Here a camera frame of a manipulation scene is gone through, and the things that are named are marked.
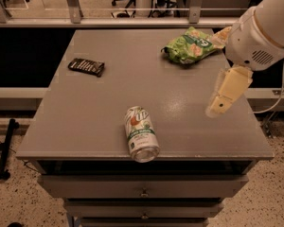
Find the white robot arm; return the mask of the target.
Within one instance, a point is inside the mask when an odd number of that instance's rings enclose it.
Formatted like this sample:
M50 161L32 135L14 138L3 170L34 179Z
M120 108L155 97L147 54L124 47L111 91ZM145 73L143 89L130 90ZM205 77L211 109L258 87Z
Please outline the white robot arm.
M284 0L263 0L249 8L228 34L225 56L233 62L217 77L206 115L228 111L248 89L255 71L263 71L284 59Z

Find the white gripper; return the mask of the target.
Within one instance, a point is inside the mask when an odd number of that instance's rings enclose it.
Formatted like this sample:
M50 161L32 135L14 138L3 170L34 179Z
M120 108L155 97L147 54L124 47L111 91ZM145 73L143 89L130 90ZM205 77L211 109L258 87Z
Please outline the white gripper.
M266 70L284 59L284 48L264 36L255 12L256 8L250 7L232 28L225 27L212 36L213 44L225 46L226 58L237 65L220 70L205 110L208 117L218 117L231 108L253 82L253 71Z

